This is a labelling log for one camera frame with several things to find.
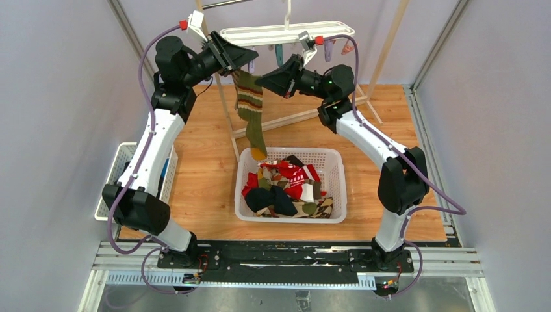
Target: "pile of socks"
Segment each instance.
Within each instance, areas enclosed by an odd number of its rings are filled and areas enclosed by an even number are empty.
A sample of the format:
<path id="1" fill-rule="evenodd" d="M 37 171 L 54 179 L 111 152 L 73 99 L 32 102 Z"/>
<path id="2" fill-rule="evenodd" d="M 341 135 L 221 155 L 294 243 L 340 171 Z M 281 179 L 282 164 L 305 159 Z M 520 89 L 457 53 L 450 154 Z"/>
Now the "pile of socks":
<path id="1" fill-rule="evenodd" d="M 321 186 L 314 166 L 291 155 L 259 164 L 256 174 L 249 173 L 241 194 L 259 217 L 329 218 L 333 198 Z"/>

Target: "white basket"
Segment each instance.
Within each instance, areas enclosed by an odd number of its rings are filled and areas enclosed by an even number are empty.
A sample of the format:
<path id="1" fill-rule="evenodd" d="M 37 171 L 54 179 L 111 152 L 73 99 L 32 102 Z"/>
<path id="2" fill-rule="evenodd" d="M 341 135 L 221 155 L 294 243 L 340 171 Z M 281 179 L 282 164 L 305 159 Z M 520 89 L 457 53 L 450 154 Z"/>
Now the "white basket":
<path id="1" fill-rule="evenodd" d="M 333 210 L 329 219 L 315 218 L 260 218 L 247 206 L 241 191 L 247 183 L 249 172 L 258 172 L 258 164 L 264 161 L 256 161 L 251 156 L 250 148 L 241 153 L 237 168 L 237 181 L 235 184 L 235 214 L 243 221 L 256 222 L 281 222 L 281 223 L 323 223 L 335 224 L 346 218 L 346 183 L 344 181 L 344 167 L 340 154 L 334 149 L 325 148 L 268 148 L 267 160 L 283 159 L 289 155 L 295 155 L 304 164 L 312 164 L 320 179 L 322 190 L 327 196 L 333 197 Z"/>
<path id="2" fill-rule="evenodd" d="M 105 184 L 113 184 L 116 179 L 122 176 L 124 171 L 124 164 L 129 162 L 132 159 L 132 156 L 136 153 L 136 148 L 138 144 L 136 142 L 125 142 L 121 143 L 117 149 L 117 154 L 115 159 L 111 164 L 111 170 L 109 170 L 109 175 L 107 176 L 107 181 Z M 178 155 L 174 151 L 174 146 L 170 150 L 170 155 L 168 156 L 168 166 L 166 167 L 166 173 L 164 175 L 164 180 L 160 189 L 160 200 L 164 203 L 168 203 L 170 198 L 170 190 L 172 189 L 172 181 L 174 181 L 174 175 L 176 173 L 176 164 L 178 163 Z M 99 197 L 99 202 L 97 203 L 96 213 L 94 218 L 98 221 L 107 221 L 107 216 L 109 215 L 109 207 L 101 198 Z"/>

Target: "white wall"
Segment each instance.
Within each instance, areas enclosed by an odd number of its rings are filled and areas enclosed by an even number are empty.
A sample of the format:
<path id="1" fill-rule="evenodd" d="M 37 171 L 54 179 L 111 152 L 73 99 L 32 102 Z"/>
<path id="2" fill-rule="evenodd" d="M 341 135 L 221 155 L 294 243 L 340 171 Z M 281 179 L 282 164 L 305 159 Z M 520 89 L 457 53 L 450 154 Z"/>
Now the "white wall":
<path id="1" fill-rule="evenodd" d="M 94 209 L 145 121 L 138 61 L 106 1 L 0 2 L 0 311 L 75 311 Z"/>
<path id="2" fill-rule="evenodd" d="M 419 90 L 498 311 L 549 311 L 551 2 L 471 1 Z"/>
<path id="3" fill-rule="evenodd" d="M 205 0 L 203 4 L 219 0 Z M 360 51 L 360 83 L 369 82 L 379 53 L 386 39 L 399 0 L 293 0 L 291 23 L 338 20 L 356 31 L 355 39 Z M 196 8 L 195 1 L 187 0 L 121 0 L 128 18 L 142 45 L 162 31 L 187 19 Z M 449 18 L 457 0 L 414 0 L 411 1 L 396 34 L 394 45 L 378 83 L 412 83 L 421 65 L 444 24 Z M 254 0 L 230 6 L 221 6 L 205 11 L 209 31 L 229 27 L 281 25 L 287 11 L 287 4 L 281 0 Z M 182 32 L 176 32 L 184 43 L 197 51 L 199 44 Z M 308 65 L 310 69 L 323 72 L 336 64 L 353 67 L 353 54 L 341 56 L 344 41 L 336 43 L 331 64 L 324 59 L 323 49 L 318 51 Z M 277 68 L 275 52 L 267 47 L 257 48 L 260 56 L 255 61 L 255 73 L 262 74 Z M 300 44 L 294 49 L 284 47 L 283 58 L 292 53 L 301 53 Z M 149 54 L 152 63 L 155 53 Z"/>

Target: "black cable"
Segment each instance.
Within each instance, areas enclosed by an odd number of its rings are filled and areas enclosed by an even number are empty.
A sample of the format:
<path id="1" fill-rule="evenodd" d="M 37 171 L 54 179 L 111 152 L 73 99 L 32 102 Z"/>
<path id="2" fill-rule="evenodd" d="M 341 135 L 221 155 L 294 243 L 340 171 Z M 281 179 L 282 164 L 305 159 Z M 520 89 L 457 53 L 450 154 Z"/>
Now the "black cable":
<path id="1" fill-rule="evenodd" d="M 211 86 L 212 86 L 212 81 L 214 80 L 214 77 L 211 76 L 211 82 L 209 83 L 209 85 L 203 90 L 201 91 L 201 93 L 199 93 L 196 98 L 198 98 L 200 95 L 202 95 L 203 93 L 205 93 L 205 91 L 207 91 Z"/>

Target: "green sock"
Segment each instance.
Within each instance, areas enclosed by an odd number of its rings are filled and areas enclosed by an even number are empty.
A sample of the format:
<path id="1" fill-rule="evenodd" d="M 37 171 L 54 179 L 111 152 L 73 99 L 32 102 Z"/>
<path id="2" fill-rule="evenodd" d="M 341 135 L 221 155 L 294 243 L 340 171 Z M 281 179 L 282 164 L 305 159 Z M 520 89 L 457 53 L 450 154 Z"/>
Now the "green sock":
<path id="1" fill-rule="evenodd" d="M 234 71 L 231 76 L 237 92 L 237 114 L 248 122 L 245 136 L 251 144 L 251 155 L 261 161 L 268 156 L 268 152 L 262 136 L 262 87 L 255 84 L 259 76 L 242 70 Z"/>

